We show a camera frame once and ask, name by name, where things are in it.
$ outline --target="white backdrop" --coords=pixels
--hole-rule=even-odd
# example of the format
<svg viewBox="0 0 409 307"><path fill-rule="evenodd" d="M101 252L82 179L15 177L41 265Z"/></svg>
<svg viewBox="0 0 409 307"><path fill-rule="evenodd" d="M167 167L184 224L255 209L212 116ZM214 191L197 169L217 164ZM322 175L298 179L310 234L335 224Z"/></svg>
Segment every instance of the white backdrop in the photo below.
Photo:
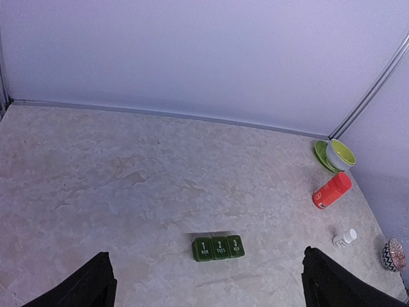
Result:
<svg viewBox="0 0 409 307"><path fill-rule="evenodd" d="M329 135L408 29L402 1L2 0L15 99Z"/></svg>

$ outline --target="white wall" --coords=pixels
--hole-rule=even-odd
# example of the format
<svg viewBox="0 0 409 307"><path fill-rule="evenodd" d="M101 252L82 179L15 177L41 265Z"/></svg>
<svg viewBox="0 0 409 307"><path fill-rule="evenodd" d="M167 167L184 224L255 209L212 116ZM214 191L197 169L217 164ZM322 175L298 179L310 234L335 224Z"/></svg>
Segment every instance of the white wall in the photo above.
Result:
<svg viewBox="0 0 409 307"><path fill-rule="evenodd" d="M342 136L357 156L353 175L385 236L409 255L409 55ZM403 273L409 286L409 269Z"/></svg>
<svg viewBox="0 0 409 307"><path fill-rule="evenodd" d="M15 99L329 135L408 28L400 1L2 0Z"/></svg>

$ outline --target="black and white patterned bowl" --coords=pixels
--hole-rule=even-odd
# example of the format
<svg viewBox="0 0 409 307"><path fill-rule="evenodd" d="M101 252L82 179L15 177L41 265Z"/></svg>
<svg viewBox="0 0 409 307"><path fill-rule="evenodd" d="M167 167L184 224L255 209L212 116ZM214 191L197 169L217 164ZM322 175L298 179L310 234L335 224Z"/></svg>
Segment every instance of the black and white patterned bowl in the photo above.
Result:
<svg viewBox="0 0 409 307"><path fill-rule="evenodd" d="M406 256L402 244L396 238L390 238L382 250L381 263L392 272L403 271L406 267Z"/></svg>

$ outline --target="floor trim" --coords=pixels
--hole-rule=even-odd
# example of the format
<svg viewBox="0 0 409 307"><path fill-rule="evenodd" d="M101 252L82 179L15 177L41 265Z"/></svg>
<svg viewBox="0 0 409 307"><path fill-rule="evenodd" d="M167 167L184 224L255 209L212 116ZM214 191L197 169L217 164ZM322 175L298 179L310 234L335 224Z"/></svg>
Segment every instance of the floor trim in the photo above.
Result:
<svg viewBox="0 0 409 307"><path fill-rule="evenodd" d="M167 117L173 117L173 118L183 118L183 119L188 119L188 120L202 120L204 122L224 123L227 125L236 125L236 126L257 128L257 129L263 129L263 130L271 130L271 131L276 131L276 132L296 134L299 136L307 136L309 138L315 138L315 139L328 139L328 136L324 136L321 134L313 134L313 133L290 130L290 129L282 129L282 128L271 127L271 126L266 126L266 125L259 125L256 123L236 122L234 120L224 120L220 118L209 118L209 117L204 117L204 116L176 114L176 113L168 113L168 112L160 112L160 111L148 111L148 110L142 110L142 109L128 109L124 107L92 106L92 105L69 104L69 103L64 103L64 102L49 102L49 101L36 101L36 100L14 100L13 105L66 107L70 109L89 109L89 110L102 110L102 111L114 111L114 112L123 112L123 113L137 113L137 114L167 116Z"/></svg>

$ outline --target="white bottle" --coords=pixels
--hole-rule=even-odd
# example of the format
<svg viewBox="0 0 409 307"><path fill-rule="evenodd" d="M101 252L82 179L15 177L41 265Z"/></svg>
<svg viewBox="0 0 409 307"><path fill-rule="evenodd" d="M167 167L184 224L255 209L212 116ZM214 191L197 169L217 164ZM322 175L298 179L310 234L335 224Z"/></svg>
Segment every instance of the white bottle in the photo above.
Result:
<svg viewBox="0 0 409 307"><path fill-rule="evenodd" d="M349 229L348 231L337 235L332 239L332 243L335 248L341 248L348 244L351 244L357 238L357 232L354 229Z"/></svg>

